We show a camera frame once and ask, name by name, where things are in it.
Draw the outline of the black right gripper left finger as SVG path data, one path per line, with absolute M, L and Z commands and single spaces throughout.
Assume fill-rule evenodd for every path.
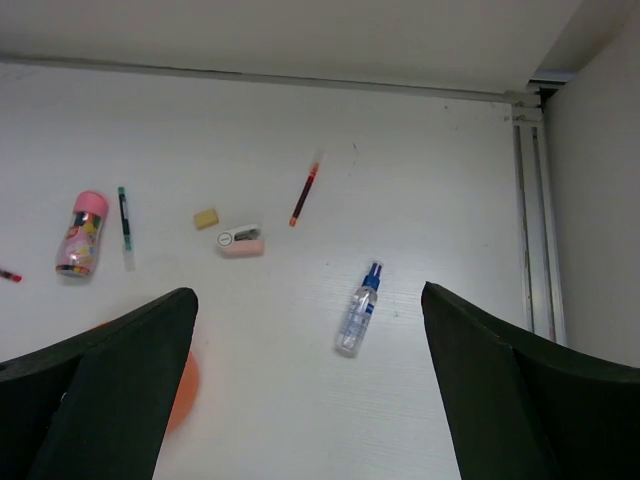
M 197 313 L 178 288 L 2 362 L 2 478 L 152 478 Z

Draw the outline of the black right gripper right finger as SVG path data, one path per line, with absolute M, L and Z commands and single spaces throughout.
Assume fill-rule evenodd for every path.
M 636 479 L 639 371 L 427 283 L 429 350 L 464 479 Z

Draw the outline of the pink-capped patterned bottle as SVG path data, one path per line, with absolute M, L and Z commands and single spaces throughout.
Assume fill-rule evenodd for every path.
M 99 192 L 81 192 L 56 257 L 55 270 L 69 277 L 90 277 L 96 269 L 100 238 L 109 211 L 107 199 Z

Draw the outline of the yellow eraser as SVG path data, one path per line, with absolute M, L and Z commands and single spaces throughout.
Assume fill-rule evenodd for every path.
M 213 208 L 196 213 L 193 220 L 197 230 L 206 229 L 219 223 L 217 211 Z

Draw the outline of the pink white mini stapler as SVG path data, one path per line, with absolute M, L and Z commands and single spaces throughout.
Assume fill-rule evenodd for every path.
M 262 256 L 265 242 L 258 224 L 248 224 L 222 231 L 217 239 L 217 251 L 225 258 Z

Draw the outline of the orange round organizer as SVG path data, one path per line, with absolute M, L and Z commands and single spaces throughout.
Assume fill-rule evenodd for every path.
M 82 445 L 156 448 L 191 412 L 199 387 L 187 349 L 191 321 L 163 349 L 142 318 L 120 318 L 73 337 L 80 349 L 56 416 L 76 429 Z

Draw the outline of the green gel pen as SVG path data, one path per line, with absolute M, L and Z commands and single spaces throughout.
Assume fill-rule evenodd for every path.
M 130 218 L 126 191 L 123 186 L 118 187 L 118 201 L 120 209 L 120 220 L 123 235 L 123 259 L 125 270 L 131 272 L 135 270 L 134 251 L 130 227 Z

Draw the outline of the red gel pen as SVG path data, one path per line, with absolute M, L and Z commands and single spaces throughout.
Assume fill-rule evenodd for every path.
M 19 283 L 22 280 L 22 277 L 20 275 L 17 275 L 15 273 L 9 272 L 4 269 L 0 270 L 0 277 L 15 283 Z

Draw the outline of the dark red orange-tipped pen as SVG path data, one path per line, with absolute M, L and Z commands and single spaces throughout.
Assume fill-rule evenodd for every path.
M 320 149 L 313 156 L 309 174 L 307 176 L 306 182 L 302 188 L 298 201 L 294 207 L 293 213 L 289 220 L 290 227 L 295 227 L 297 225 L 298 219 L 300 217 L 300 214 L 302 212 L 306 199 L 310 193 L 310 190 L 318 174 L 320 163 L 323 160 L 324 155 L 325 155 L 325 151 L 323 149 Z

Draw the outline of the aluminium rail at table edge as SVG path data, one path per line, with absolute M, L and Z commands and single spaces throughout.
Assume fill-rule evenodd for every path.
M 509 92 L 507 98 L 511 103 L 526 329 L 565 346 L 566 322 L 543 109 L 545 95 L 558 88 L 557 83 L 534 80 L 521 92 Z

